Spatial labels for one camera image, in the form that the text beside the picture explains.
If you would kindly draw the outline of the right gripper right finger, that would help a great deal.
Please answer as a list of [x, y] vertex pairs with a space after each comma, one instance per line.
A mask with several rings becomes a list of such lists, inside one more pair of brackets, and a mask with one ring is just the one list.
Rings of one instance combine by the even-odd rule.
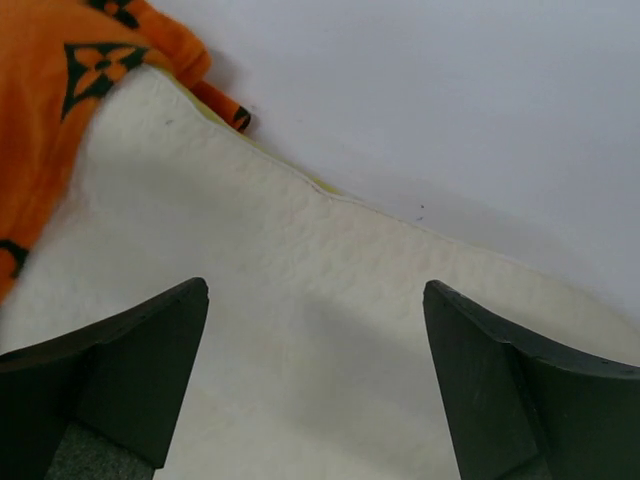
[[639, 369], [500, 317], [440, 281], [423, 309], [463, 479], [636, 479]]

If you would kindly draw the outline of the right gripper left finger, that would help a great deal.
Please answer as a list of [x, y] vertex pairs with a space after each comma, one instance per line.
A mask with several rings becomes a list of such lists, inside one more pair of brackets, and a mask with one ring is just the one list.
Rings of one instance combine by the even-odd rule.
[[1, 476], [43, 479], [68, 435], [164, 467], [209, 306], [189, 279], [127, 311], [1, 357]]

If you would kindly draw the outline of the cream white pillow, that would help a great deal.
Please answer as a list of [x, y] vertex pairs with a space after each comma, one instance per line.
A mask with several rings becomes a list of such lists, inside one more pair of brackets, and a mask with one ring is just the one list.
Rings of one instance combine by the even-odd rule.
[[164, 73], [101, 104], [1, 311], [11, 351], [192, 277], [209, 315], [163, 479], [455, 479], [422, 307], [438, 279], [627, 364], [638, 330], [588, 294], [326, 194], [206, 119]]

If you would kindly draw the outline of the orange patterned pillowcase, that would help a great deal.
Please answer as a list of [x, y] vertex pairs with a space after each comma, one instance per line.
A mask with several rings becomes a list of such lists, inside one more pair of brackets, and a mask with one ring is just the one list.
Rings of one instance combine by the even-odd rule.
[[185, 25], [133, 1], [1, 4], [1, 294], [67, 190], [99, 103], [142, 65], [165, 70], [243, 132], [250, 113], [207, 83], [212, 57]]

